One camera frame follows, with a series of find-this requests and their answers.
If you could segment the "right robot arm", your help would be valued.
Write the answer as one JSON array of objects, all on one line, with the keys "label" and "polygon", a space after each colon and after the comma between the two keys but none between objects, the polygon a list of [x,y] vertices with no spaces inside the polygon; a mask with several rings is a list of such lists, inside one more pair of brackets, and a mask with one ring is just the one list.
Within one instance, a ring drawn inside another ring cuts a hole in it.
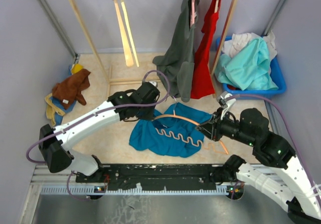
[{"label": "right robot arm", "polygon": [[253,156],[269,167],[283,181],[278,183],[255,170],[243,158],[232,155],[211,173],[211,180],[244,182],[275,201],[294,223],[320,223],[320,204],[298,155],[282,136],[269,130],[269,120],[255,108],[241,112],[237,120],[231,113],[223,115],[220,107],[211,118],[196,126],[210,140],[228,137],[252,147]]}]

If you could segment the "orange wooden hanger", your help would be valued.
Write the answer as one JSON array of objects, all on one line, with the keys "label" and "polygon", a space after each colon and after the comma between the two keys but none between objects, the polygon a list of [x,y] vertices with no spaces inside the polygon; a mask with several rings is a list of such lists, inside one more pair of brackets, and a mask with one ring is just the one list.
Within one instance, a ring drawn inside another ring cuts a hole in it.
[{"label": "orange wooden hanger", "polygon": [[[170,95],[170,97],[175,100],[175,106],[173,108],[173,114],[159,115],[157,117],[154,117],[152,121],[159,120],[159,119],[164,119],[164,118],[173,118],[173,119],[184,120],[186,122],[189,122],[189,123],[193,124],[194,126],[199,125],[198,122],[196,122],[196,121],[194,121],[192,119],[177,115],[176,114],[176,107],[177,107],[178,101],[176,100],[176,98],[174,96]],[[204,149],[206,151],[212,150],[214,153],[223,154],[223,155],[229,155],[229,151],[228,151],[228,149],[226,148],[225,144],[222,141],[219,141],[219,144],[223,148],[223,151],[218,151],[218,150],[215,149],[215,145],[212,144],[212,143],[209,143],[207,146],[205,146],[203,141],[197,140],[196,142],[194,142],[192,137],[190,137],[190,136],[188,136],[185,139],[184,136],[181,133],[178,133],[177,135],[175,135],[175,133],[173,131],[166,132],[163,129],[162,130],[158,130],[157,129],[156,131],[161,136],[166,136],[167,138],[173,138],[175,140],[182,141],[185,144],[191,144],[194,147],[200,147],[201,149]]]}]

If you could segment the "blue t shirt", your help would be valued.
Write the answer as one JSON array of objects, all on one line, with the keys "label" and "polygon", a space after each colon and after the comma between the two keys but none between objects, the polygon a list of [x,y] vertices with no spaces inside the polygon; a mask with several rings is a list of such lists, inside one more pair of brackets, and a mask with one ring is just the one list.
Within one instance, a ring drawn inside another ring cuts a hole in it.
[{"label": "blue t shirt", "polygon": [[208,121],[211,115],[182,103],[172,104],[165,114],[184,119],[164,117],[153,121],[140,120],[130,135],[129,145],[137,151],[150,150],[162,156],[187,158],[197,153],[205,136],[186,119],[200,124]]}]

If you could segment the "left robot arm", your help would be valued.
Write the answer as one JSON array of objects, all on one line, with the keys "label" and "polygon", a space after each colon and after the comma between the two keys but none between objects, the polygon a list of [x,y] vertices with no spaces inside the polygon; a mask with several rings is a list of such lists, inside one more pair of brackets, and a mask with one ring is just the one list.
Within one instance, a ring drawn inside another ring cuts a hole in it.
[{"label": "left robot arm", "polygon": [[69,123],[55,128],[49,125],[41,127],[39,150],[49,171],[71,170],[93,182],[101,181],[104,169],[98,158],[79,153],[73,147],[108,125],[130,118],[151,120],[159,95],[156,82],[144,82],[137,90],[116,92],[97,108]]}]

